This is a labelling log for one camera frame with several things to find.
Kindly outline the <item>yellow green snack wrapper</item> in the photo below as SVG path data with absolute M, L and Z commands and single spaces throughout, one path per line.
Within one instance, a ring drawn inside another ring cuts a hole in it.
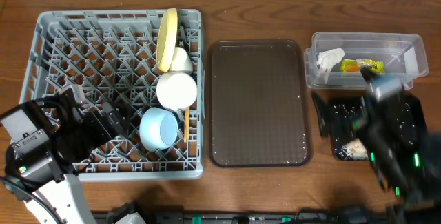
M 373 61 L 371 59 L 343 59 L 341 72 L 359 72 L 361 68 L 369 68 L 375 73 L 385 73 L 385 66 L 382 61 Z

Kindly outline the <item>white tissue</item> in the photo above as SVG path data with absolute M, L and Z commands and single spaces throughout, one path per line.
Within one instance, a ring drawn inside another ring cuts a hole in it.
M 331 69 L 342 61 L 345 52 L 342 48 L 335 48 L 318 54 L 317 66 L 320 73 L 330 72 Z

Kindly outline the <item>light blue bowl with rice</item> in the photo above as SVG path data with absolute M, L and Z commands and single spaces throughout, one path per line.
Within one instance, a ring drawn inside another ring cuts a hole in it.
M 139 136 L 148 151 L 167 149 L 177 139 L 178 121 L 170 111 L 149 108 L 141 118 Z

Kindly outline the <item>pink bowl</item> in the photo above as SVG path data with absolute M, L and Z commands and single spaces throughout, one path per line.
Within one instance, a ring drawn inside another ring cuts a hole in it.
M 159 77 L 156 95 L 167 110 L 178 112 L 189 108 L 197 99 L 197 84 L 184 72 L 168 72 Z

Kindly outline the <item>wooden chopstick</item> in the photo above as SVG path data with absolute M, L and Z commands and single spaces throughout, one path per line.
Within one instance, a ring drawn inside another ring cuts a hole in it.
M 184 142 L 188 142 L 189 140 L 189 126 L 190 126 L 190 109 L 187 108 L 184 112 L 185 114 L 185 120 L 184 120 Z

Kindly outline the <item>white cup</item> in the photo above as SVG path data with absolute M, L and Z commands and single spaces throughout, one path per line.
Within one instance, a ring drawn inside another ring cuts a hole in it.
M 172 62 L 169 68 L 170 72 L 184 72 L 191 74 L 193 72 L 192 61 L 184 48 L 175 47 Z

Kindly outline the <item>yellow plate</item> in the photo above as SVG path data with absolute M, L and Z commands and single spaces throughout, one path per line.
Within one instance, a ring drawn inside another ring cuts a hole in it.
M 159 70 L 162 72 L 167 72 L 171 66 L 174 48 L 176 46 L 177 30 L 177 9 L 167 9 L 161 19 L 156 49 L 156 62 Z

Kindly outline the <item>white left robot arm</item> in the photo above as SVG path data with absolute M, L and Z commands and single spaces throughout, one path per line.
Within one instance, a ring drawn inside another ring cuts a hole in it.
M 131 107 L 102 103 L 82 112 L 82 87 L 26 101 L 1 115 L 12 142 L 1 182 L 40 223 L 95 223 L 74 164 L 93 150 L 126 136 Z

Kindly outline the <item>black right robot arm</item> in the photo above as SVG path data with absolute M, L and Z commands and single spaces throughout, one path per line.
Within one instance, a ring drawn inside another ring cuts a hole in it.
M 351 109 L 333 109 L 316 93 L 311 97 L 320 135 L 332 140 L 359 139 L 383 190 L 398 202 L 383 213 L 364 206 L 345 207 L 328 223 L 439 223 L 440 135 L 430 135 L 419 100 L 407 94 L 398 77 L 361 70 L 367 84 L 360 98 L 342 98 Z

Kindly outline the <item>grey plastic dishwasher rack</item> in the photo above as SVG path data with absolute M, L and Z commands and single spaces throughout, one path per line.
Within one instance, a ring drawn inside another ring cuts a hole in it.
M 85 93 L 83 111 L 107 102 L 132 109 L 127 135 L 95 149 L 77 163 L 82 181 L 150 181 L 199 179 L 204 172 L 205 69 L 203 19 L 198 10 L 178 10 L 177 44 L 193 64 L 197 100 L 181 125 L 175 143 L 146 150 L 139 140 L 144 112 L 159 106 L 156 85 L 161 71 L 156 47 L 162 10 L 84 10 L 43 12 L 37 19 L 21 102 L 52 96 L 78 84 Z

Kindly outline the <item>black plastic tray bin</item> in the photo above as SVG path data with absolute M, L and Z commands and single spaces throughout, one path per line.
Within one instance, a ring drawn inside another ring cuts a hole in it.
M 410 99 L 419 99 L 413 95 L 407 95 L 405 97 L 406 103 Z M 353 119 L 362 114 L 361 100 L 358 98 L 335 98 L 330 102 L 330 115 L 331 115 L 331 132 L 329 137 L 331 138 L 331 144 L 333 147 L 334 136 L 341 131 L 344 133 L 355 132 L 352 130 Z

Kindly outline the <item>spilled rice pile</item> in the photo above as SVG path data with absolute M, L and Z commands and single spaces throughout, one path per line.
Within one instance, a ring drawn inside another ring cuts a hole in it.
M 418 144 L 420 132 L 426 132 L 427 127 L 420 102 L 410 99 L 405 103 L 403 110 L 396 114 L 393 122 L 401 145 L 412 149 Z M 368 152 L 362 142 L 352 133 L 341 131 L 333 139 L 335 155 L 342 161 L 366 161 L 369 160 Z

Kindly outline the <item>dark brown serving tray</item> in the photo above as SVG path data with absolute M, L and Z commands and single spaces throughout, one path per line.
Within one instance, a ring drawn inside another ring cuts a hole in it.
M 209 48 L 209 157 L 218 167 L 301 167 L 312 158 L 302 50 L 292 40 Z

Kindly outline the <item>clear plastic bin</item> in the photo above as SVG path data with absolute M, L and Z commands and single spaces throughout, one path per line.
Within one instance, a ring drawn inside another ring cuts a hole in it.
M 417 34 L 317 32 L 311 47 L 305 50 L 305 77 L 309 88 L 361 90 L 366 86 L 360 72 L 340 71 L 342 61 L 330 72 L 319 72 L 318 54 L 335 48 L 344 50 L 343 59 L 382 61 L 385 74 L 400 78 L 405 89 L 412 88 L 414 79 L 429 72 L 423 40 Z

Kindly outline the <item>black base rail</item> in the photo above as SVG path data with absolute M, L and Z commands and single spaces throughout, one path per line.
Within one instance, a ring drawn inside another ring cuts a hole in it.
M 270 224 L 270 223 L 368 223 L 385 224 L 387 215 L 375 213 L 363 206 L 349 206 L 330 212 L 304 207 L 292 213 L 259 212 L 186 212 L 174 208 L 169 212 L 144 211 L 135 202 L 126 203 L 109 212 L 93 212 L 97 223 L 149 224 Z

